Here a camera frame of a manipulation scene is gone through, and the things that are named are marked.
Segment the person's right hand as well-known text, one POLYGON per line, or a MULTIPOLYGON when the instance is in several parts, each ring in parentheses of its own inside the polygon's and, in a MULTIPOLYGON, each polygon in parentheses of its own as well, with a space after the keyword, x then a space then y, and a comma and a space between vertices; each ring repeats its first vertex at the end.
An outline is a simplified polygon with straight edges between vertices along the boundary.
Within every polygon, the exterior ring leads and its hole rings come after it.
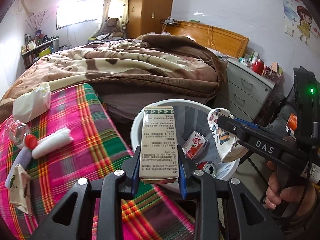
MULTIPOLYGON (((304 186, 288 187, 280 191, 279 181, 276 175, 276 165, 271 161, 267 162, 267 166, 274 172, 268 180, 268 188, 266 191, 266 207, 274 210, 281 201, 288 203, 298 203, 303 195, 304 186)), ((305 197, 296 213, 296 217, 302 217, 314 208, 317 200, 317 193, 313 183, 309 183, 305 197)))

